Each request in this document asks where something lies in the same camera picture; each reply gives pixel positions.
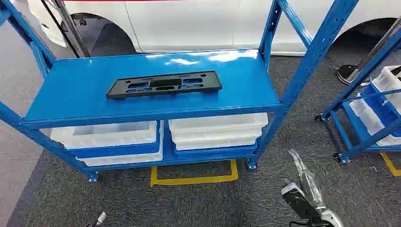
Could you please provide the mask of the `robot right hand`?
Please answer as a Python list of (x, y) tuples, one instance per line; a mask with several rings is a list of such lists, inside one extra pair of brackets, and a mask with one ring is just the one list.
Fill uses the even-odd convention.
[(290, 148), (288, 152), (292, 156), (294, 164), (298, 170), (298, 176), (305, 198), (318, 210), (325, 209), (326, 204), (324, 203), (322, 193), (318, 188), (314, 174), (303, 163), (300, 155), (295, 149)]

